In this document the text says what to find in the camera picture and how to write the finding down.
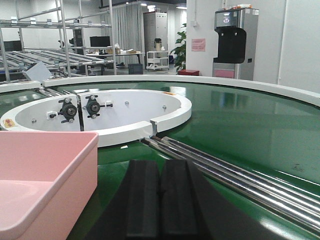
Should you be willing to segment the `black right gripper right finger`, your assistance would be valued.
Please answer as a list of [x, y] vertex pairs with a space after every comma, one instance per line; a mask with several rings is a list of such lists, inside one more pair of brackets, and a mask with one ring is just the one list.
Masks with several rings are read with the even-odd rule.
[[161, 173], [164, 240], [281, 240], [224, 198], [189, 160], [167, 160]]

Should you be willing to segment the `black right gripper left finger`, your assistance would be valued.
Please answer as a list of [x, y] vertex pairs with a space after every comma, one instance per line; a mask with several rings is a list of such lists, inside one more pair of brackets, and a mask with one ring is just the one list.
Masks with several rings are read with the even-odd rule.
[[159, 238], [157, 163], [130, 160], [125, 176], [86, 240], [157, 240]]

